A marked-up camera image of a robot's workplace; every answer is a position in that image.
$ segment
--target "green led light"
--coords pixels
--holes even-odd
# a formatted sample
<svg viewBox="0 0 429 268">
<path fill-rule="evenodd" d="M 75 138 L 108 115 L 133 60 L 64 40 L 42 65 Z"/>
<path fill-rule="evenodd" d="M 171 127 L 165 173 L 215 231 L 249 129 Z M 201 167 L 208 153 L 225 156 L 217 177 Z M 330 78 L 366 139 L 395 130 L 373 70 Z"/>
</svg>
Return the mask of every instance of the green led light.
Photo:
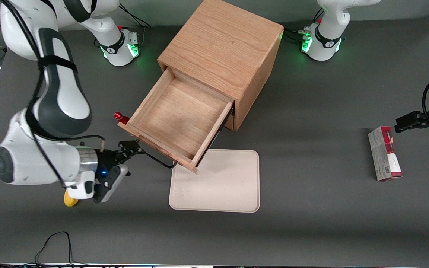
<svg viewBox="0 0 429 268">
<path fill-rule="evenodd" d="M 102 50 L 102 53 L 104 54 L 104 58 L 106 58 L 106 59 L 107 59 L 107 55 L 105 54 L 105 51 L 104 51 L 104 49 L 102 48 L 102 46 L 100 46 L 100 50 Z"/>
<path fill-rule="evenodd" d="M 337 48 L 335 49 L 335 52 L 339 51 L 340 48 L 340 43 L 342 42 L 342 38 L 340 38 L 339 40 L 339 44 L 337 44 Z"/>
<path fill-rule="evenodd" d="M 131 45 L 131 44 L 127 44 L 127 47 L 131 53 L 131 55 L 135 58 L 136 56 L 138 56 L 138 46 L 137 45 Z"/>
<path fill-rule="evenodd" d="M 302 45 L 302 50 L 304 52 L 309 51 L 310 45 L 312 44 L 312 37 L 307 38 Z"/>
</svg>

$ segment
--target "yellow object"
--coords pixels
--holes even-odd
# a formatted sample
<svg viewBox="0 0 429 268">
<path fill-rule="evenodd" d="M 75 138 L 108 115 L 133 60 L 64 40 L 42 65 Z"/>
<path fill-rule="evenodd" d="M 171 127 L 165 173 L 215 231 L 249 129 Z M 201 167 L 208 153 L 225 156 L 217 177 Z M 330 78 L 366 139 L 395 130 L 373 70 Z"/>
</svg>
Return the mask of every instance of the yellow object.
<svg viewBox="0 0 429 268">
<path fill-rule="evenodd" d="M 77 200 L 77 199 L 75 199 L 75 198 L 72 198 L 72 197 L 70 197 L 69 196 L 69 193 L 67 192 L 67 190 L 66 190 L 66 192 L 64 193 L 64 204 L 67 206 L 67 207 L 73 207 L 75 204 L 77 204 L 77 202 L 78 202 L 79 200 Z"/>
</svg>

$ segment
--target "small box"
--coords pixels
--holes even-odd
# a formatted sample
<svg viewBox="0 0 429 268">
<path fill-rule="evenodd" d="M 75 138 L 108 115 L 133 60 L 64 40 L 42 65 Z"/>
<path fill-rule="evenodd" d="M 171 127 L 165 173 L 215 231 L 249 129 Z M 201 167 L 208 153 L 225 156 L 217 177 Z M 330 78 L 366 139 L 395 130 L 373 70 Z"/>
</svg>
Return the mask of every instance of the small box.
<svg viewBox="0 0 429 268">
<path fill-rule="evenodd" d="M 375 165 L 376 180 L 385 182 L 402 177 L 393 149 L 392 127 L 378 127 L 368 134 Z"/>
</svg>

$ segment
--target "red knob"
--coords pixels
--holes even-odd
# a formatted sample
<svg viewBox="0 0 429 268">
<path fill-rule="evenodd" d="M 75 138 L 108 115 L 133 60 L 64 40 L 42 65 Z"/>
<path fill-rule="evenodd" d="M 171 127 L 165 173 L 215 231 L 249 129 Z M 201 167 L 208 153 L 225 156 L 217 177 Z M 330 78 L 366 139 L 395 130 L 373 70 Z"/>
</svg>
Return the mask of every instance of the red knob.
<svg viewBox="0 0 429 268">
<path fill-rule="evenodd" d="M 121 122 L 123 124 L 127 124 L 128 121 L 130 120 L 128 117 L 122 115 L 120 112 L 115 112 L 114 113 L 114 118 L 117 119 L 119 122 Z"/>
</svg>

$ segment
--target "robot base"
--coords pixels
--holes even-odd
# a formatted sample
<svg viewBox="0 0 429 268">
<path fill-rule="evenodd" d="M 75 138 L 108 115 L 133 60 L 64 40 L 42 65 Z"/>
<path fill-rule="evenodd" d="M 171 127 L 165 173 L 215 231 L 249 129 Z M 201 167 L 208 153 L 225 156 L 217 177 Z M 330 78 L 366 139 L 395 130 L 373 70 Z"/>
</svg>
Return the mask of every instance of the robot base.
<svg viewBox="0 0 429 268">
<path fill-rule="evenodd" d="M 310 26 L 304 27 L 304 31 L 313 33 L 318 25 L 319 24 L 317 22 L 312 23 Z M 317 39 L 315 34 L 309 34 L 307 39 L 302 43 L 301 51 L 305 54 L 308 54 L 309 57 L 316 61 L 327 61 L 328 59 L 332 58 L 332 56 L 334 56 L 337 51 L 339 51 L 341 42 L 342 39 L 340 39 L 337 44 L 332 42 L 332 47 L 325 48 L 322 42 Z"/>
<path fill-rule="evenodd" d="M 113 66 L 125 66 L 139 55 L 138 35 L 127 29 L 121 30 L 125 36 L 125 42 L 116 54 L 111 54 L 100 47 L 104 53 L 104 58 L 108 59 Z"/>
</svg>

